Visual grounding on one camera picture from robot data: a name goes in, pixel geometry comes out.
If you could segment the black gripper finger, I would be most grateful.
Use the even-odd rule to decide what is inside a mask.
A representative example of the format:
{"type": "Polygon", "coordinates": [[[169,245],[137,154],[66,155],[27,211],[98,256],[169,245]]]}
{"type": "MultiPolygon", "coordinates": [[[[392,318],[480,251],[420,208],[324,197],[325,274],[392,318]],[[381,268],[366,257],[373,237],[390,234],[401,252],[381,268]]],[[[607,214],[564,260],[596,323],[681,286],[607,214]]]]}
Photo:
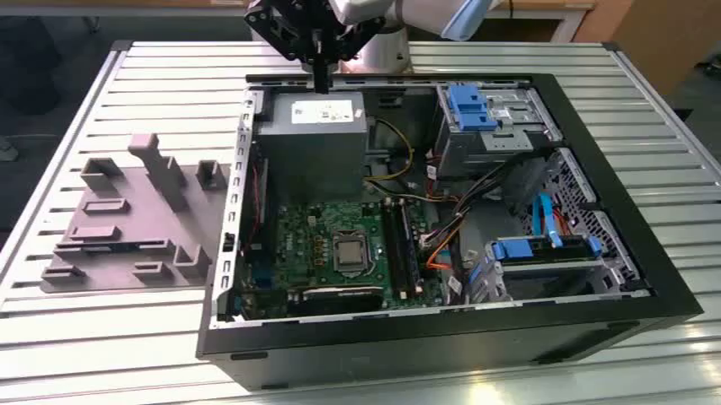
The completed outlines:
{"type": "MultiPolygon", "coordinates": [[[[246,13],[245,21],[250,28],[262,36],[262,38],[289,61],[300,61],[292,60],[290,57],[285,56],[281,51],[281,47],[284,45],[284,41],[281,39],[281,19],[280,13],[270,3],[254,3],[246,13]]],[[[321,93],[322,63],[300,62],[305,66],[306,71],[313,74],[314,91],[321,93]]]]}
{"type": "Polygon", "coordinates": [[[384,26],[384,23],[360,23],[353,26],[333,23],[322,27],[324,93],[328,93],[333,86],[332,73],[336,71],[336,64],[353,59],[384,26]]]}

